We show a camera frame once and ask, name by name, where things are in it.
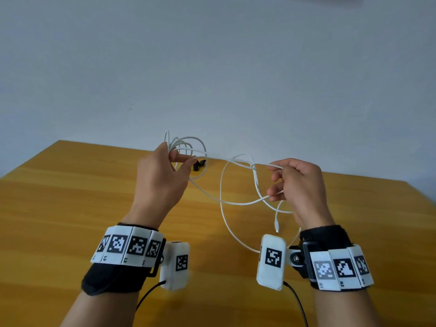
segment qr code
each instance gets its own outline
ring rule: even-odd
[[[124,252],[124,247],[126,247],[127,235],[112,235],[107,252],[122,254]]]
[[[148,246],[147,253],[145,254],[146,257],[152,257],[156,258],[157,254],[159,253],[159,247],[161,246],[160,241],[151,240],[150,245]]]
[[[188,255],[176,256],[176,272],[188,269]]]
[[[318,261],[313,263],[315,264],[316,267],[315,273],[317,274],[317,279],[322,279],[322,280],[336,279],[330,261],[326,260],[326,261]]]
[[[107,244],[108,241],[109,241],[109,237],[110,237],[110,234],[109,234],[109,235],[105,235],[105,236],[103,236],[103,239],[102,239],[102,241],[100,242],[99,247],[97,248],[97,252],[98,252],[98,253],[101,253],[101,252],[105,249],[106,244]]]
[[[337,275],[340,278],[352,278],[356,276],[353,268],[353,262],[350,258],[333,259],[333,263],[336,267]]]
[[[266,248],[265,264],[280,268],[282,266],[282,252]]]
[[[369,274],[369,269],[368,269],[368,265],[366,265],[365,257],[356,256],[354,258],[354,261],[356,262],[357,269],[359,270],[360,275]]]
[[[127,253],[132,255],[144,256],[146,244],[146,238],[132,236],[132,238],[130,239],[129,247],[127,248]]]

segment gray wall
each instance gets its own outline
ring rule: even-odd
[[[0,174],[169,129],[436,201],[435,32],[436,0],[0,0]]]

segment black wire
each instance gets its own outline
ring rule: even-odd
[[[307,324],[306,315],[304,314],[304,310],[302,309],[302,305],[301,305],[300,299],[297,296],[297,293],[295,292],[295,290],[286,281],[283,281],[283,285],[285,285],[286,287],[291,289],[291,291],[294,293],[295,298],[297,299],[298,305],[300,306],[300,310],[301,310],[301,314],[302,314],[302,319],[304,320],[304,326],[305,327],[309,327],[309,325]]]
[[[144,296],[141,298],[141,300],[139,301],[138,305],[136,306],[136,311],[138,311],[139,305],[141,305],[141,303],[143,302],[143,300],[147,297],[147,295],[148,295],[149,293],[151,293],[151,291],[153,291],[153,289],[155,289],[155,288],[157,288],[157,287],[159,287],[159,286],[162,286],[162,285],[164,285],[164,284],[166,284],[166,280],[161,281],[161,282],[155,284],[153,287],[151,287],[151,289],[150,289],[149,291],[147,291],[147,292],[145,293],[145,295],[144,295]]]

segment person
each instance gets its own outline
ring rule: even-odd
[[[137,183],[132,207],[121,222],[158,229],[168,212],[179,202],[188,186],[191,167],[196,157],[168,154],[162,142],[150,155],[139,160]],[[183,163],[176,171],[171,162]],[[267,166],[273,182],[267,195],[271,202],[287,200],[302,230],[335,225],[327,206],[323,174],[319,166],[287,158],[271,162],[283,169]],[[313,290],[318,325],[379,326],[379,315],[366,289],[352,292]],[[89,296],[81,291],[61,327],[132,326],[139,291],[104,292]]]

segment tangled cable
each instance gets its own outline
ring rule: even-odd
[[[199,143],[201,143],[201,145],[203,146],[204,151],[193,149],[193,148],[192,148],[192,144],[190,144],[190,143],[184,141],[184,140],[186,140],[186,139],[194,139],[194,140],[197,140],[197,141],[198,141]],[[251,250],[251,251],[253,251],[253,252],[255,252],[255,253],[260,253],[259,250],[255,250],[255,249],[253,249],[253,248],[247,246],[244,242],[242,242],[241,240],[239,240],[239,238],[238,238],[238,237],[237,237],[237,236],[232,232],[232,230],[230,229],[229,225],[227,224],[227,220],[226,220],[226,218],[225,218],[225,216],[224,216],[224,211],[223,211],[223,208],[222,208],[222,204],[223,204],[223,203],[226,203],[226,204],[230,204],[230,205],[251,205],[251,204],[254,204],[254,203],[257,203],[257,202],[262,201],[262,202],[265,203],[265,204],[266,204],[270,209],[273,209],[273,210],[275,211],[274,227],[275,227],[275,231],[278,233],[278,232],[279,232],[279,222],[278,222],[278,220],[277,220],[277,214],[278,214],[279,212],[281,212],[281,213],[292,213],[292,212],[291,212],[291,211],[280,210],[280,205],[281,205],[284,201],[280,201],[280,203],[279,203],[279,205],[277,206],[277,208],[271,206],[268,202],[265,201],[265,199],[268,198],[269,196],[268,196],[268,195],[266,195],[266,196],[262,196],[262,194],[260,194],[260,191],[259,191],[259,181],[258,181],[258,178],[257,178],[257,170],[256,170],[256,168],[254,167],[254,165],[267,165],[267,166],[277,167],[277,168],[280,168],[280,169],[282,169],[282,167],[281,167],[281,166],[278,166],[278,165],[273,165],[273,164],[261,164],[261,163],[255,163],[253,157],[252,157],[250,154],[240,154],[240,155],[237,155],[237,156],[235,156],[235,157],[233,157],[233,158],[231,158],[231,159],[227,159],[227,158],[223,158],[223,157],[220,157],[220,156],[217,156],[217,155],[214,155],[214,154],[207,153],[207,152],[206,152],[206,146],[204,145],[203,141],[201,141],[199,138],[194,137],[194,136],[184,136],[184,137],[182,137],[182,138],[180,138],[180,139],[179,139],[178,137],[175,137],[174,139],[172,139],[172,141],[170,141],[170,131],[167,131],[167,132],[165,133],[165,137],[164,137],[163,140],[164,140],[165,142],[167,142],[167,144],[168,144],[168,153],[170,153],[170,151],[172,151],[172,150],[185,150],[186,155],[188,155],[188,151],[190,151],[190,152],[191,152],[190,155],[192,156],[193,152],[195,151],[195,152],[198,152],[198,153],[204,154],[204,156],[200,156],[200,157],[202,157],[202,158],[206,158],[206,159],[207,159],[207,158],[213,157],[213,158],[215,158],[215,159],[222,159],[222,160],[226,160],[226,161],[227,161],[226,165],[224,166],[224,168],[223,168],[223,170],[222,170],[222,173],[221,173],[221,179],[220,179],[220,182],[219,182],[219,199],[210,196],[207,192],[205,192],[204,190],[202,190],[202,189],[201,189],[201,188],[200,188],[200,187],[199,187],[199,186],[194,182],[195,179],[200,178],[201,176],[204,175],[204,173],[206,173],[206,171],[207,171],[207,169],[208,169],[208,163],[206,163],[206,167],[204,168],[203,172],[201,172],[200,175],[195,176],[195,177],[192,177],[192,178],[190,177],[190,178],[189,178],[189,181],[191,181],[191,182],[194,184],[194,186],[196,186],[200,191],[202,191],[204,194],[206,194],[207,196],[209,196],[211,199],[213,199],[213,200],[215,200],[215,201],[218,201],[218,202],[220,203],[221,214],[222,214],[222,218],[224,219],[224,223],[225,223],[225,225],[226,225],[228,231],[230,232],[230,234],[232,234],[232,236],[235,238],[235,240],[238,241],[240,244],[242,244],[244,247],[246,247],[248,250]],[[248,162],[248,161],[243,160],[243,159],[237,159],[237,157],[244,156],[244,155],[246,155],[246,156],[250,156],[252,162]],[[253,202],[248,202],[248,203],[235,203],[235,202],[227,202],[227,201],[223,201],[223,200],[222,200],[222,178],[223,178],[223,176],[224,176],[225,168],[227,167],[227,165],[228,165],[229,163],[233,163],[233,164],[239,165],[239,166],[241,166],[241,167],[244,167],[244,168],[246,168],[246,169],[250,169],[250,170],[253,171],[254,185],[255,185],[255,187],[256,187],[256,191],[257,191],[257,193],[258,193],[258,195],[259,195],[259,199],[255,200],[255,201],[253,201]],[[292,240],[292,242],[291,242],[290,245],[292,245],[292,244],[295,242],[295,240],[298,238],[298,235],[300,234],[300,231],[301,231],[301,228],[298,230],[297,235],[296,235],[295,238]]]

